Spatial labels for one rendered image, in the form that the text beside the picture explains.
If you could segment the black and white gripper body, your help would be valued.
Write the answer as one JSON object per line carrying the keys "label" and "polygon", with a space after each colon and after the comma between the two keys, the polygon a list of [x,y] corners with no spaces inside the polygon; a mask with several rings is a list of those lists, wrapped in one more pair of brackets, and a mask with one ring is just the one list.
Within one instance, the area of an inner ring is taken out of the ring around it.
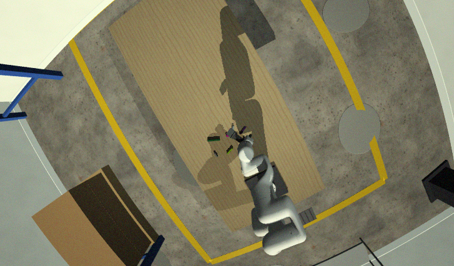
{"label": "black and white gripper body", "polygon": [[247,135],[247,136],[245,136],[245,138],[244,138],[244,140],[243,140],[243,141],[245,141],[245,140],[246,140],[246,141],[249,141],[249,142],[250,142],[250,143],[251,143],[252,145],[253,145],[253,143],[254,143],[254,140],[253,140],[253,138],[250,138],[250,137],[249,137],[248,135]]}

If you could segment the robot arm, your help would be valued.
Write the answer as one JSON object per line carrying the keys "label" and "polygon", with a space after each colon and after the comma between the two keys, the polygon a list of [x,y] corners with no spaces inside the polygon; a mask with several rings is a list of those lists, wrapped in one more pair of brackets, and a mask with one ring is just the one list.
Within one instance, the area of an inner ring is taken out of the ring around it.
{"label": "robot arm", "polygon": [[[269,255],[276,255],[283,249],[304,242],[305,229],[291,198],[287,195],[277,198],[275,194],[276,188],[272,182],[274,171],[268,157],[260,154],[253,158],[254,151],[249,141],[243,141],[231,128],[226,134],[240,143],[238,157],[244,176],[248,177],[267,169],[251,189],[255,205],[251,211],[252,228],[256,236],[264,236],[264,251]],[[286,218],[289,218],[291,223],[285,224]]]}

